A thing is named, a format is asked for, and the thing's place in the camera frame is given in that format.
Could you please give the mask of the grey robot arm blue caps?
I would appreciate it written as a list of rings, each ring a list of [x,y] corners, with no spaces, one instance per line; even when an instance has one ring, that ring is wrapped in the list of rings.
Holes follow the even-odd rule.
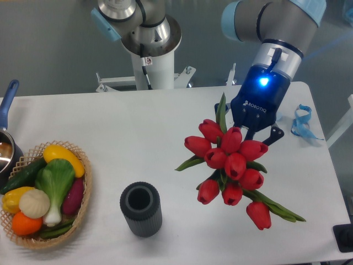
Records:
[[[259,41],[259,51],[229,109],[246,139],[270,128],[271,145],[283,137],[278,108],[320,26],[325,1],[236,1],[223,11],[223,34],[236,41]],[[163,1],[99,1],[91,18],[111,41],[131,54],[139,90],[174,88],[174,52],[181,41],[178,22]]]

